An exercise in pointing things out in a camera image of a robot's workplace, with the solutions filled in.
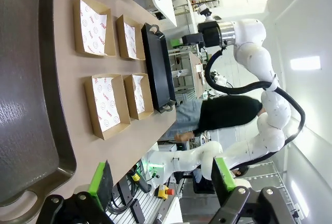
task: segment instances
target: jeans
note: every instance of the jeans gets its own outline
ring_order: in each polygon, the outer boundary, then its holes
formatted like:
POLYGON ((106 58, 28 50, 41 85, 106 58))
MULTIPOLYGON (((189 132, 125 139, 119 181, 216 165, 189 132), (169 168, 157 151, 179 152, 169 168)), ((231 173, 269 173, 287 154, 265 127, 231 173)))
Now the jeans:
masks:
POLYGON ((159 140, 172 140, 176 134, 191 132, 198 128, 203 100, 186 101, 176 106, 176 120, 159 140))

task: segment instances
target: human hand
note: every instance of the human hand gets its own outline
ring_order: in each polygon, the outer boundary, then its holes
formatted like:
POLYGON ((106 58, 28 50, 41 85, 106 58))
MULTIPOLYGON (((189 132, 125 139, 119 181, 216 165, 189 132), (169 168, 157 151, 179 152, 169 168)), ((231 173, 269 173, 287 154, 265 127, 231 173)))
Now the human hand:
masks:
POLYGON ((178 142, 187 142, 189 141, 189 139, 194 138, 195 135, 193 134, 193 132, 186 132, 183 134, 176 134, 174 136, 174 139, 178 142))

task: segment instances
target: bolt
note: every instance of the bolt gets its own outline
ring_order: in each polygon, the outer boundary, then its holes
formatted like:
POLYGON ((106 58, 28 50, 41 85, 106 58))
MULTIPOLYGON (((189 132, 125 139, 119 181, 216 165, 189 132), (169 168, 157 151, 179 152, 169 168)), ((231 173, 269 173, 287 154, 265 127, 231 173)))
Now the bolt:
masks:
POLYGON ((244 194, 245 193, 245 189, 244 188, 240 188, 238 191, 239 191, 240 194, 244 194))
POLYGON ((87 197, 86 197, 85 195, 81 194, 81 195, 79 196, 79 198, 80 198, 81 200, 85 200, 87 197))

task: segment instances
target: person in black shirt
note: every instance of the person in black shirt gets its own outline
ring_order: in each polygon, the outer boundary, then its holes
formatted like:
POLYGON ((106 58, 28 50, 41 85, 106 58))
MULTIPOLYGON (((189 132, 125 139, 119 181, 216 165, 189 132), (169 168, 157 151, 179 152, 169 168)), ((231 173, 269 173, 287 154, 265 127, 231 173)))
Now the person in black shirt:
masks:
POLYGON ((260 101, 244 95, 187 101, 176 107, 176 121, 161 140, 185 142, 204 131, 247 124, 264 112, 260 101))

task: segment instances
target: screw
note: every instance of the screw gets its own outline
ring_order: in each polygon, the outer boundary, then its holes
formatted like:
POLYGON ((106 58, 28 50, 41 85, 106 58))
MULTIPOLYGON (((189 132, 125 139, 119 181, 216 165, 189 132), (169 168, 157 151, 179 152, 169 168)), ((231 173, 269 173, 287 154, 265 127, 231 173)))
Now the screw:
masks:
POLYGON ((244 189, 244 188, 240 188, 240 189, 238 190, 238 192, 239 192, 240 194, 244 194, 244 193, 245 193, 245 189, 244 189))

